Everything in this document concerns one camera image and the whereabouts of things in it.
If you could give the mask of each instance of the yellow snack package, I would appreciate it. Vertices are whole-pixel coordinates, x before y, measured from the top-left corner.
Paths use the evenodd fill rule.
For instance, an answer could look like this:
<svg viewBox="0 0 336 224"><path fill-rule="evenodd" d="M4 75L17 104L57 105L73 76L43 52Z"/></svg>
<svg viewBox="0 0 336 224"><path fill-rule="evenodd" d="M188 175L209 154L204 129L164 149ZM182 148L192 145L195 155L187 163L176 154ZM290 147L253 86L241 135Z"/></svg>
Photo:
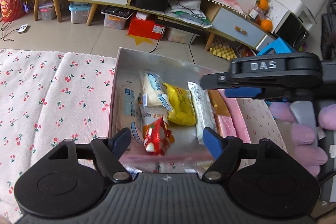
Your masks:
<svg viewBox="0 0 336 224"><path fill-rule="evenodd" d="M168 121L182 126L194 126L196 117L189 90L163 83L173 110L168 113Z"/></svg>

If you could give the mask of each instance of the red bucket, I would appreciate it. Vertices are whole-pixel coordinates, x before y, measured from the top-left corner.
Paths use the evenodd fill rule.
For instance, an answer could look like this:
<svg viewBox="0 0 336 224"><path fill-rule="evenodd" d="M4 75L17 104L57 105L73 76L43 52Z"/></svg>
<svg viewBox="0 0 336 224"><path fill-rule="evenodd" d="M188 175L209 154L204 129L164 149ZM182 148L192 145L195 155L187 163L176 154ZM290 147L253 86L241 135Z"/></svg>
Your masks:
<svg viewBox="0 0 336 224"><path fill-rule="evenodd" d="M4 22L14 21L25 13L22 0L0 0L0 4Z"/></svg>

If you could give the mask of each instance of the metal screw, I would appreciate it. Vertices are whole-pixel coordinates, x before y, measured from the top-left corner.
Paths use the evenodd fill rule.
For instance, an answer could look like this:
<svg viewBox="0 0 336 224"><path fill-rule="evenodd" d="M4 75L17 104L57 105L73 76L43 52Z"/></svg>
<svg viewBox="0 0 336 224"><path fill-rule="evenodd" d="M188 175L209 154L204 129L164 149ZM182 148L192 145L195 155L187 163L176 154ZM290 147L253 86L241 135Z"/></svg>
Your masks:
<svg viewBox="0 0 336 224"><path fill-rule="evenodd" d="M208 180L218 180L222 177L222 175L217 171L209 171L205 173L205 178Z"/></svg>
<svg viewBox="0 0 336 224"><path fill-rule="evenodd" d="M130 175L126 172L117 172L113 174L113 179L118 181L128 180Z"/></svg>

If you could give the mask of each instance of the egg carton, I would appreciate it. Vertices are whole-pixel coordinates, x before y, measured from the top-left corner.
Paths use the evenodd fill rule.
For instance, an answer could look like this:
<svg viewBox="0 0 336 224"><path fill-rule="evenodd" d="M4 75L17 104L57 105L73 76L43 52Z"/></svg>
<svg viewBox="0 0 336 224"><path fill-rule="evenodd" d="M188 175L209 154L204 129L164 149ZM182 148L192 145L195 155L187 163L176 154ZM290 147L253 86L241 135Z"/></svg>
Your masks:
<svg viewBox="0 0 336 224"><path fill-rule="evenodd" d="M228 61L237 58L235 51L231 48L228 43L214 42L211 44L209 52L213 55L224 58Z"/></svg>

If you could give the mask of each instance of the yellow star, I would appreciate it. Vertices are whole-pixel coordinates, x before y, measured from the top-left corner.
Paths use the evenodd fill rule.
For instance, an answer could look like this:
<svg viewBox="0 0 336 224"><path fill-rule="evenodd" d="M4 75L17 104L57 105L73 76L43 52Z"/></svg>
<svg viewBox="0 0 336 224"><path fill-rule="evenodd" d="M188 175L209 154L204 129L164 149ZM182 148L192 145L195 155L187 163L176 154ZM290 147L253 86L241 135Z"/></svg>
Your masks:
<svg viewBox="0 0 336 224"><path fill-rule="evenodd" d="M127 34L128 37L131 37L131 38L134 38L135 40L135 45L139 46L142 42L147 42L149 44L153 44L153 41L150 40L149 38L147 37L137 37L136 35L131 35L131 34Z"/></svg>

